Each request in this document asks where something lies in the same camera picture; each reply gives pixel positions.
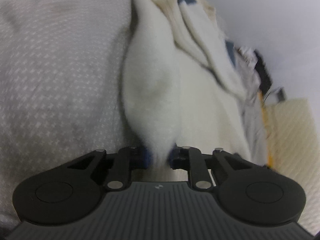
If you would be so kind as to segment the cream white fluffy sweater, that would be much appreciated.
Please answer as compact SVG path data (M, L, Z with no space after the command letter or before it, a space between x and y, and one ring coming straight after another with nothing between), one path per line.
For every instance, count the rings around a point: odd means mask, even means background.
M246 90L215 11L197 0L133 0L137 26L123 70L132 130L164 166L175 146L223 148L252 160L239 105Z

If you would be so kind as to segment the black clothing pile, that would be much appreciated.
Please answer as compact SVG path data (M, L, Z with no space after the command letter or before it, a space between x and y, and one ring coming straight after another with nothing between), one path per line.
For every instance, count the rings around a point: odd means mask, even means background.
M258 50L254 50L254 53L256 55L257 58L257 63L255 65L255 70L258 73L259 77L260 77L260 90L262 92L263 95L266 95L267 92L269 91L269 89L272 86L272 80L269 76L269 73L267 71L264 59L262 57L262 55L259 53Z

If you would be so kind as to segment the yellow bed sheet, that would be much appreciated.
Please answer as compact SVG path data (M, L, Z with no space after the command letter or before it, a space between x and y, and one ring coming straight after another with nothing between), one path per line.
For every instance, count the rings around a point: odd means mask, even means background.
M268 124L268 114L267 114L266 106L264 103L262 91L259 90L257 95L258 95L258 98L260 101L262 120L263 120L263 125L264 125L264 130L265 130L265 140L267 143L267 164L266 165L269 168L273 168L273 166L274 166L273 154L272 154L272 151L270 150L270 146L268 144L268 139L271 135L271 128Z

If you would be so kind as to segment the cream woven headboard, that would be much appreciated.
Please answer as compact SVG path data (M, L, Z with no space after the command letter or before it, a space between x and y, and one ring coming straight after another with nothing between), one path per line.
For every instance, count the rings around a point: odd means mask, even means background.
M319 232L319 138L310 103L291 99L266 106L271 135L273 168L299 183L306 205L299 223L308 232Z

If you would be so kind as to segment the white crumpled garment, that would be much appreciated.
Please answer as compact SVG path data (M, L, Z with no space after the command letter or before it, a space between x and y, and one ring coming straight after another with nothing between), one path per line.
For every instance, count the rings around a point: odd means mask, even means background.
M239 54L244 58L247 64L251 67L255 67L258 62L257 56L252 48L242 46L238 49Z

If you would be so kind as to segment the grey patterned bed duvet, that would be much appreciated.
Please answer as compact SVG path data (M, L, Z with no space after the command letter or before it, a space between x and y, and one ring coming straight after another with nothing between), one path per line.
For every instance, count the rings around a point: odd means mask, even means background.
M1 0L1 235L24 179L138 144L120 103L131 0Z

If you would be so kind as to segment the black wall charger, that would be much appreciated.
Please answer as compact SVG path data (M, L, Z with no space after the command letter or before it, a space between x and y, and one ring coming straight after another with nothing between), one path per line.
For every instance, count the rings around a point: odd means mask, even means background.
M277 102L286 101L286 93L284 87L279 87L276 89Z

